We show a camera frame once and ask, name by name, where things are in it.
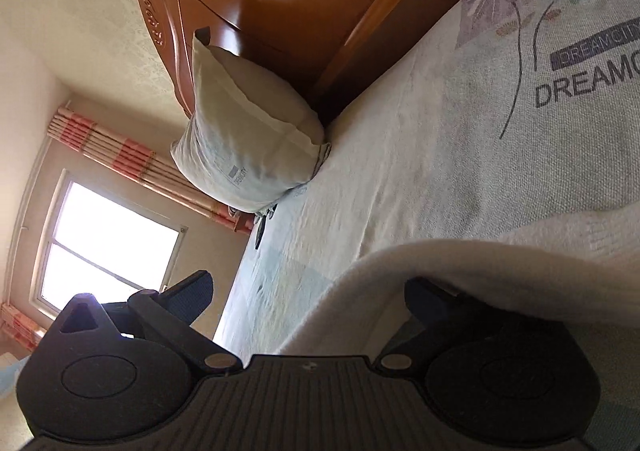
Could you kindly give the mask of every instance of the wallpaper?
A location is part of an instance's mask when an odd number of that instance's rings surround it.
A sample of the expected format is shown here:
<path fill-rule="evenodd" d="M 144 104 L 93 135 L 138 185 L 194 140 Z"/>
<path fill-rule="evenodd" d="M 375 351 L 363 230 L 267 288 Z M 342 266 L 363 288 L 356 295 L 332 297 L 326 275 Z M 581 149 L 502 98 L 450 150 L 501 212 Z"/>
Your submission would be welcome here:
<path fill-rule="evenodd" d="M 0 18 L 77 93 L 176 131 L 186 125 L 137 0 L 0 0 Z"/>

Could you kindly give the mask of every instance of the window pane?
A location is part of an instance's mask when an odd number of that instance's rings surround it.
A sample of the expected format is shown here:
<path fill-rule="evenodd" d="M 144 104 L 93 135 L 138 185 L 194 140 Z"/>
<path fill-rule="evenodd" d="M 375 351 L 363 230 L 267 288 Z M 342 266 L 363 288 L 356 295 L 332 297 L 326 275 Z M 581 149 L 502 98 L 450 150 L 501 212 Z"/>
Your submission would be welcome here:
<path fill-rule="evenodd" d="M 113 274 L 158 290 L 178 231 L 74 183 L 54 238 Z"/>
<path fill-rule="evenodd" d="M 44 272 L 42 297 L 62 310 L 76 294 L 90 292 L 100 303 L 127 301 L 136 289 L 52 245 Z"/>

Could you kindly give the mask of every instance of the bed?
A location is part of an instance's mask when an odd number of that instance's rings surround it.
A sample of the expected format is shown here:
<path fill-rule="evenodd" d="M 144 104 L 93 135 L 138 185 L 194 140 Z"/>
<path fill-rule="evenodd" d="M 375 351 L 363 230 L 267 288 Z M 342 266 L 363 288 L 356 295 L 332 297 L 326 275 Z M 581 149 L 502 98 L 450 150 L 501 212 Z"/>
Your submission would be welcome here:
<path fill-rule="evenodd" d="M 315 33 L 286 38 L 292 21 L 269 29 L 252 0 L 239 21 L 208 0 L 140 0 L 186 113 L 190 37 L 209 25 L 330 124 L 319 173 L 278 203 L 258 249 L 252 233 L 214 341 L 245 362 L 279 351 L 354 261 L 412 240 L 535 245 L 637 275 L 638 1 L 354 0 L 351 14 L 335 2 L 335 30 L 310 14 Z M 354 352 L 375 356 L 407 321 L 401 290 L 385 297 Z M 572 330 L 605 398 L 639 409 L 637 330 Z"/>

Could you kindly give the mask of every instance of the white pillow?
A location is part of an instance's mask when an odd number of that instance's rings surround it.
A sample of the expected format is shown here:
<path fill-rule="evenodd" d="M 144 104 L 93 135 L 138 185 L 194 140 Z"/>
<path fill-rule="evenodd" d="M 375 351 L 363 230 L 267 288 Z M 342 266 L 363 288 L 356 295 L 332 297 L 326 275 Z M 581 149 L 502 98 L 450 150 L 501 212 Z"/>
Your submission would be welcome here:
<path fill-rule="evenodd" d="M 182 174 L 250 213 L 311 180 L 330 145 L 305 100 L 274 73 L 197 38 L 192 59 L 196 109 L 171 149 Z"/>

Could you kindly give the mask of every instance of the plaid curtain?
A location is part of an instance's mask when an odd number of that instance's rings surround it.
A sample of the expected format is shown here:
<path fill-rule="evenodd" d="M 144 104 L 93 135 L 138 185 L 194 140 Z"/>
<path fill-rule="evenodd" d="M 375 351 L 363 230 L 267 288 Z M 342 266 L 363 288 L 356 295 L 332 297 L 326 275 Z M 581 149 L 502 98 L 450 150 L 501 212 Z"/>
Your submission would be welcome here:
<path fill-rule="evenodd" d="M 18 341 L 30 352 L 33 352 L 34 348 L 38 346 L 45 333 L 44 328 L 33 319 L 8 303 L 2 303 L 0 307 L 0 320 L 2 332 Z"/>
<path fill-rule="evenodd" d="M 66 108 L 49 124 L 50 137 L 121 175 L 234 231 L 250 234 L 254 216 L 230 209 L 189 182 L 173 161 Z"/>

